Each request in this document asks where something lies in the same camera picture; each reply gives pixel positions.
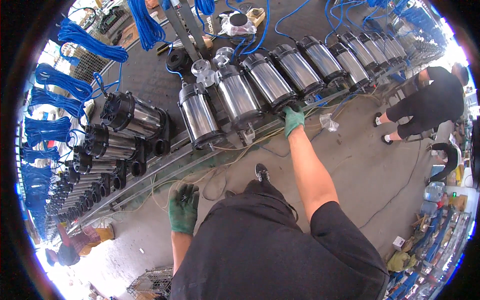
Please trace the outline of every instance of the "gloved hand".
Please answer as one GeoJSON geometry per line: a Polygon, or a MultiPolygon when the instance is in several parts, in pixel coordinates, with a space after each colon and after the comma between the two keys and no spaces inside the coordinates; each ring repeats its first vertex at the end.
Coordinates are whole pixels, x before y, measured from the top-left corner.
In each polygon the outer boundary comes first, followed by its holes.
{"type": "Polygon", "coordinates": [[[168,204],[168,217],[172,231],[193,235],[198,215],[198,186],[183,184],[174,190],[168,204]]]}
{"type": "Polygon", "coordinates": [[[285,113],[285,137],[288,139],[288,136],[295,128],[301,126],[305,126],[305,115],[301,110],[300,106],[295,106],[295,110],[291,107],[287,106],[283,108],[283,112],[285,113]]]}

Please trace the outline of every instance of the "metal pole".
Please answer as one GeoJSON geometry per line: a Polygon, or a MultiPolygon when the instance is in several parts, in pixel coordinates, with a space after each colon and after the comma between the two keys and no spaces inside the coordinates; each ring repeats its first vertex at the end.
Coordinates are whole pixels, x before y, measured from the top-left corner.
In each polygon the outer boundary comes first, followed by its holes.
{"type": "Polygon", "coordinates": [[[170,7],[169,9],[163,10],[163,11],[168,21],[172,25],[173,30],[177,33],[178,37],[180,38],[180,41],[182,42],[183,46],[187,50],[188,55],[190,55],[190,58],[193,61],[199,60],[200,57],[198,56],[197,50],[195,49],[192,42],[190,41],[187,30],[183,26],[182,20],[180,20],[180,17],[178,16],[177,11],[173,7],[170,7]]]}
{"type": "Polygon", "coordinates": [[[210,52],[208,52],[207,46],[205,45],[202,30],[198,25],[196,18],[194,17],[190,5],[187,0],[180,0],[181,7],[179,8],[180,15],[182,16],[187,28],[190,31],[190,34],[193,36],[197,48],[199,49],[202,58],[209,60],[211,58],[210,52]]]}

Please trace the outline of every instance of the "plastic bottle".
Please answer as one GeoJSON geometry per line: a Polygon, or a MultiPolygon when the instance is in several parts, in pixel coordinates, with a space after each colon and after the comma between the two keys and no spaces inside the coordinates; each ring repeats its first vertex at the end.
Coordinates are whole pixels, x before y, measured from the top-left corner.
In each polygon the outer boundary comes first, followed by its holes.
{"type": "Polygon", "coordinates": [[[430,182],[423,192],[423,199],[430,202],[439,202],[442,199],[444,187],[443,182],[430,182]]]}

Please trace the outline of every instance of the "plastic bag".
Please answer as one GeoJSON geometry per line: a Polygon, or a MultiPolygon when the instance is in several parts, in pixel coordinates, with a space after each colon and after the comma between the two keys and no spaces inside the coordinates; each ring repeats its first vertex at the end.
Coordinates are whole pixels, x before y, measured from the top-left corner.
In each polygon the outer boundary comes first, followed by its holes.
{"type": "Polygon", "coordinates": [[[257,27],[255,27],[255,25],[253,25],[253,23],[250,20],[248,20],[245,25],[233,26],[230,23],[230,17],[237,13],[239,12],[232,12],[229,15],[226,15],[224,13],[219,15],[219,17],[222,20],[220,23],[222,26],[222,30],[218,33],[218,35],[226,33],[229,36],[241,36],[241,35],[253,35],[257,32],[257,27]]]}
{"type": "Polygon", "coordinates": [[[329,132],[334,132],[338,128],[338,123],[331,119],[332,114],[320,115],[320,124],[322,128],[327,128],[329,132]]]}

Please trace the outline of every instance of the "worker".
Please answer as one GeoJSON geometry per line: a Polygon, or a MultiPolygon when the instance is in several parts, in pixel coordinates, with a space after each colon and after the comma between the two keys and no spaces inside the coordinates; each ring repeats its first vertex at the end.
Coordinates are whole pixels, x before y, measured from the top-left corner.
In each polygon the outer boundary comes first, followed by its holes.
{"type": "Polygon", "coordinates": [[[74,265],[80,261],[80,256],[87,256],[93,247],[100,245],[106,240],[114,240],[115,234],[110,224],[108,228],[93,228],[87,226],[77,235],[69,237],[65,227],[54,217],[57,223],[57,229],[60,234],[62,244],[58,252],[51,249],[45,249],[47,263],[54,266],[55,263],[60,265],[74,265]]]}
{"type": "Polygon", "coordinates": [[[441,181],[450,174],[456,167],[462,164],[462,152],[456,144],[448,143],[436,143],[430,145],[428,150],[435,151],[437,155],[435,156],[437,163],[445,165],[445,168],[440,171],[440,173],[433,175],[432,177],[425,180],[425,185],[429,185],[430,182],[441,181]],[[443,151],[447,158],[442,159],[438,156],[438,151],[443,151]]]}
{"type": "Polygon", "coordinates": [[[468,83],[466,67],[455,63],[451,73],[442,67],[427,67],[417,75],[415,81],[419,87],[417,92],[387,108],[384,114],[375,114],[374,127],[412,116],[409,122],[398,125],[397,131],[382,135],[382,142],[388,145],[432,129],[445,121],[456,121],[463,114],[463,86],[468,83]],[[432,80],[432,84],[422,87],[424,82],[432,80]]]}
{"type": "Polygon", "coordinates": [[[332,178],[305,134],[303,112],[284,112],[310,233],[296,224],[295,210],[262,164],[243,193],[213,205],[195,236],[199,188],[183,185],[169,198],[171,299],[384,297],[385,263],[340,208],[332,178]]]}

